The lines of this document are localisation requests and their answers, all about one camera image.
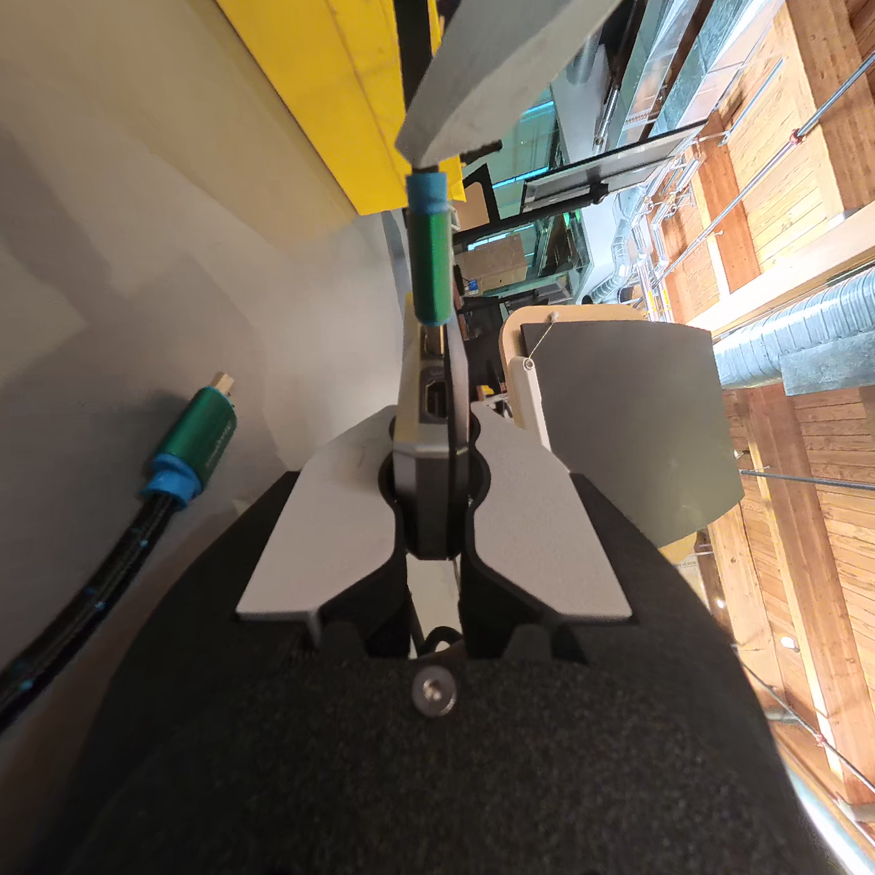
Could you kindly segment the dark adapter with short cable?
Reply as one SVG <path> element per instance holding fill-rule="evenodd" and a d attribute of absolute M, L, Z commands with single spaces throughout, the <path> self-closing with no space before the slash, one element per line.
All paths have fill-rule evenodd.
<path fill-rule="evenodd" d="M 458 323 L 424 325 L 412 294 L 403 304 L 401 377 L 392 428 L 392 477 L 408 552 L 450 563 L 460 557 L 470 506 L 468 366 Z"/>

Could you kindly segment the white panel stand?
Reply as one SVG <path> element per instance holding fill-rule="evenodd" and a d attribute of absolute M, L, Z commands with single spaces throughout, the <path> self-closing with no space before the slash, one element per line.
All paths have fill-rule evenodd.
<path fill-rule="evenodd" d="M 534 361 L 528 356 L 514 356 L 506 369 L 509 401 L 515 424 L 535 435 L 551 452 L 551 441 L 542 407 L 541 388 Z"/>

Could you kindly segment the yellow plastic bin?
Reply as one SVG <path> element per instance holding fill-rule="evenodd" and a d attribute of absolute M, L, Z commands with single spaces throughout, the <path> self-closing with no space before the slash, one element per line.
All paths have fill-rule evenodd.
<path fill-rule="evenodd" d="M 219 1 L 359 215 L 408 205 L 396 8 L 389 1 Z"/>

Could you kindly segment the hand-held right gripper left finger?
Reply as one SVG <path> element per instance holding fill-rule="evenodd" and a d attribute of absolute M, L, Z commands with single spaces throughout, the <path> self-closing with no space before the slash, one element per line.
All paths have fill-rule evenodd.
<path fill-rule="evenodd" d="M 369 655 L 408 657 L 407 548 L 396 503 L 381 490 L 395 414 L 384 407 L 304 465 L 238 602 L 241 620 L 297 622 L 316 646 L 345 622 Z"/>

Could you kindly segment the flat hanging screen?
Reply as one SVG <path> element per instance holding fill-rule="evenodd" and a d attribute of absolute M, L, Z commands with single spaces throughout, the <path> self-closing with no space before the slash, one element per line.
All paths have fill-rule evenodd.
<path fill-rule="evenodd" d="M 549 170 L 525 181 L 520 212 L 584 195 L 593 185 L 615 193 L 646 183 L 663 166 L 684 153 L 706 119 L 647 141 L 604 152 L 574 164 Z"/>

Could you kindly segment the black braided cable green plugs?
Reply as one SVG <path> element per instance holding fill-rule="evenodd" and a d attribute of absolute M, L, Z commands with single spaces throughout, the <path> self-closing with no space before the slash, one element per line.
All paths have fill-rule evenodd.
<path fill-rule="evenodd" d="M 445 342 L 452 304 L 452 232 L 443 173 L 415 170 L 406 180 L 414 347 L 437 368 L 449 361 Z M 58 617 L 2 669 L 1 726 L 5 731 L 79 653 L 104 617 L 133 584 L 172 516 L 202 494 L 232 438 L 237 418 L 225 389 L 200 388 L 172 424 L 144 468 L 143 502 L 97 570 Z"/>

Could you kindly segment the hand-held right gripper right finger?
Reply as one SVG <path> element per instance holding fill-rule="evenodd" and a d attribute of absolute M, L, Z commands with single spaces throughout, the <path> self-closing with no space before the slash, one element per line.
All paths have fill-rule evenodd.
<path fill-rule="evenodd" d="M 552 649 L 565 629 L 623 627 L 633 610 L 565 465 L 473 402 L 472 502 L 458 612 L 467 653 L 497 659 L 520 628 Z"/>

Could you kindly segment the grey desk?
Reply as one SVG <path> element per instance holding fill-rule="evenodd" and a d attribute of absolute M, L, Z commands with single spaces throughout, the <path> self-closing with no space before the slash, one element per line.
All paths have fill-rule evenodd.
<path fill-rule="evenodd" d="M 395 402 L 401 313 L 359 217 L 214 2 L 2 2 L 2 664 L 138 509 L 216 372 L 238 428 L 72 665 L 2 736 L 2 873 L 42 838 L 111 676 L 283 473 Z"/>

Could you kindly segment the silver ventilation duct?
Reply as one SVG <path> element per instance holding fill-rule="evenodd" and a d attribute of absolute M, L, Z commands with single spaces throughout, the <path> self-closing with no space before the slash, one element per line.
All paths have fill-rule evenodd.
<path fill-rule="evenodd" d="M 787 396 L 874 385 L 874 268 L 740 327 L 714 346 L 724 390 Z"/>

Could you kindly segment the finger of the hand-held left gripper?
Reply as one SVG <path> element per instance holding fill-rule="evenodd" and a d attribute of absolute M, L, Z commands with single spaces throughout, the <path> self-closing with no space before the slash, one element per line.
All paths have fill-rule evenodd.
<path fill-rule="evenodd" d="M 422 170 L 501 139 L 618 6 L 461 2 L 406 111 L 397 150 Z"/>

